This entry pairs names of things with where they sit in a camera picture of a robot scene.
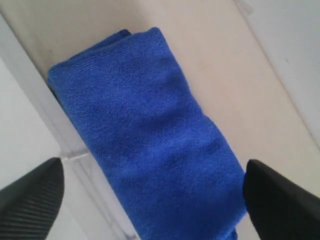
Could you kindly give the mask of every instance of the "blue microfiber towel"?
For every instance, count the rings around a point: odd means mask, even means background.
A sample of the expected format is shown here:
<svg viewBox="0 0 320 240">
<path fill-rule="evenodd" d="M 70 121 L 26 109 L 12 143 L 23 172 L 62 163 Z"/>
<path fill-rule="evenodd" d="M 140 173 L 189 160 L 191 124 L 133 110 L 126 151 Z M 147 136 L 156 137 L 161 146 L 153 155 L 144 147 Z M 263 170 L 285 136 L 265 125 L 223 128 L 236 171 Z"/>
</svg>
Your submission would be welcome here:
<svg viewBox="0 0 320 240">
<path fill-rule="evenodd" d="M 122 30 L 48 82 L 142 240 L 237 239 L 244 172 L 158 28 Z"/>
</svg>

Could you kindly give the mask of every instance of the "towel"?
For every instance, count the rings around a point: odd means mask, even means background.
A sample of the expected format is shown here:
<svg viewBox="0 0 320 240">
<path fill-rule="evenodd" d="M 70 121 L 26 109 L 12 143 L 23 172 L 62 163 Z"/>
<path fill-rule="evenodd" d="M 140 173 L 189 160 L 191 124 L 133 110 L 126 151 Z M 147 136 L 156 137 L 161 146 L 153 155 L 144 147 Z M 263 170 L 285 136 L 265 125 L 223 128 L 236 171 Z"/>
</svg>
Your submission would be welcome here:
<svg viewBox="0 0 320 240">
<path fill-rule="evenodd" d="M 237 238 L 244 172 L 158 28 L 122 30 L 48 83 L 142 240 Z"/>
</svg>

